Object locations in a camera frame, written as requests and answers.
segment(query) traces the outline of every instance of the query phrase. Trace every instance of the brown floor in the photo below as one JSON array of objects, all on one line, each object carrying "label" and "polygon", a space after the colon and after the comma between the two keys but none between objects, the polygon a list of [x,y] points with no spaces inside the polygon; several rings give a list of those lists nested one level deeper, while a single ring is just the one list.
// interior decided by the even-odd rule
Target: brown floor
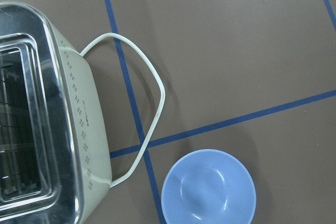
[{"label": "brown floor", "polygon": [[[104,0],[14,1],[45,13],[78,50],[111,31]],[[336,0],[329,1],[336,10]],[[336,89],[336,32],[323,0],[111,3],[119,33],[147,54],[166,86],[154,141]],[[123,49],[146,132],[159,92],[141,60]],[[138,145],[114,43],[102,43],[88,61],[110,151]],[[85,223],[164,223],[150,181],[155,178],[160,194],[171,166],[203,148],[228,152],[250,171],[257,190],[253,223],[335,223],[336,99],[309,103],[313,100],[150,148],[151,164],[142,161]],[[125,172],[134,157],[113,158],[114,176]]]}]

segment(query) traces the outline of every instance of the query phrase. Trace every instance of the toaster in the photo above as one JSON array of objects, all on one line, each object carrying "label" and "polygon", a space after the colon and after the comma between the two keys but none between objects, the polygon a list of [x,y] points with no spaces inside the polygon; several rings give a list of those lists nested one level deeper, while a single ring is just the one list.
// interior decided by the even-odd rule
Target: toaster
[{"label": "toaster", "polygon": [[107,37],[125,41],[144,59],[131,41],[112,33],[80,54],[40,11],[0,3],[0,222],[83,223],[137,166],[160,117],[163,84],[136,161],[112,182],[102,111],[83,57]]}]

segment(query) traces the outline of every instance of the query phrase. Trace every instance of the plastic bowl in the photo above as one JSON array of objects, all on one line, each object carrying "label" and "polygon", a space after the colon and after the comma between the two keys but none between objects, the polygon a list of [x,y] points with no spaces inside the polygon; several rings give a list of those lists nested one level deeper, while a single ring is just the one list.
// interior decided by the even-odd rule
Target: plastic bowl
[{"label": "plastic bowl", "polygon": [[250,224],[256,191],[247,169],[235,157],[199,150],[171,168],[161,205],[167,224]]}]

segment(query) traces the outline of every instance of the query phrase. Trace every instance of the white power cord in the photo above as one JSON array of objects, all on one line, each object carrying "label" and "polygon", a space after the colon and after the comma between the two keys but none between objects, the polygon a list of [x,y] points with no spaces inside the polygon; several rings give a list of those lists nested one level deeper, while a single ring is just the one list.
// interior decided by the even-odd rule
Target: white power cord
[{"label": "white power cord", "polygon": [[145,137],[145,140],[143,141],[142,143],[142,146],[139,150],[139,153],[137,155],[137,157],[135,158],[131,168],[123,175],[121,176],[120,178],[112,181],[110,183],[110,188],[123,182],[124,180],[128,179],[132,173],[134,172],[135,168],[137,167],[137,165],[139,164],[140,162],[140,159],[142,158],[143,156],[143,153],[145,152],[146,148],[147,148],[147,145],[149,143],[149,140],[153,134],[153,131],[156,127],[156,124],[160,118],[160,115],[161,115],[161,112],[162,112],[162,109],[163,109],[163,104],[164,104],[164,100],[165,100],[165,90],[164,90],[164,86],[163,86],[163,83],[156,71],[156,69],[153,67],[153,65],[151,64],[151,62],[149,61],[149,59],[147,58],[147,56],[140,50],[139,47],[136,46],[136,44],[134,44],[132,41],[130,41],[129,39],[119,35],[119,34],[115,34],[115,33],[107,33],[107,34],[102,34],[100,35],[98,38],[94,39],[90,44],[88,44],[84,49],[83,51],[80,53],[80,55],[82,55],[83,57],[86,55],[86,53],[88,51],[91,50],[92,47],[94,47],[96,44],[98,44],[99,42],[101,42],[102,40],[106,39],[106,38],[116,38],[116,39],[119,39],[123,42],[125,42],[126,44],[128,44],[135,52],[137,52],[137,54],[143,59],[143,61],[146,63],[146,65],[148,66],[148,68],[151,70],[156,82],[158,83],[159,85],[159,88],[160,88],[160,93],[161,93],[161,96],[160,96],[160,102],[159,102],[159,106],[158,106],[158,110],[156,111],[156,114],[154,116],[154,119],[153,119],[153,122],[147,132],[147,135]]}]

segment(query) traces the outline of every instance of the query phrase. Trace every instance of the metal grill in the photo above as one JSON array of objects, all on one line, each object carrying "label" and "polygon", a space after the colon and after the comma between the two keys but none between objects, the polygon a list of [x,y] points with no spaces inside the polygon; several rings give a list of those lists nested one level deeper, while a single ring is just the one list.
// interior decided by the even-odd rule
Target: metal grill
[{"label": "metal grill", "polygon": [[19,51],[0,52],[0,201],[40,190]]}]

